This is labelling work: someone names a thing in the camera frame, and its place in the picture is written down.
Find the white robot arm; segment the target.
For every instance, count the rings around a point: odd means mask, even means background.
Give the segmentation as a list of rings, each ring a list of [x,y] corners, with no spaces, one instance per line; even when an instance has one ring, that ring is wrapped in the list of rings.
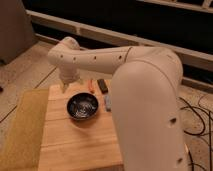
[[[125,171],[188,171],[178,90],[179,57],[163,47],[124,46],[82,50],[66,37],[48,60],[69,84],[77,69],[112,76],[111,110]]]

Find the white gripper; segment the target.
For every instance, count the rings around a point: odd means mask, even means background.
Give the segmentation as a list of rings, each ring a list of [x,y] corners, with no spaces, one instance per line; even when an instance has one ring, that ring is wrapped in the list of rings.
[[[81,85],[84,84],[83,79],[80,78],[79,72],[77,71],[77,69],[75,67],[60,68],[59,71],[60,71],[59,78],[63,82],[62,87],[61,87],[62,93],[66,92],[66,90],[69,87],[69,84],[72,82],[75,82],[78,80],[77,82],[79,84],[81,84]]]

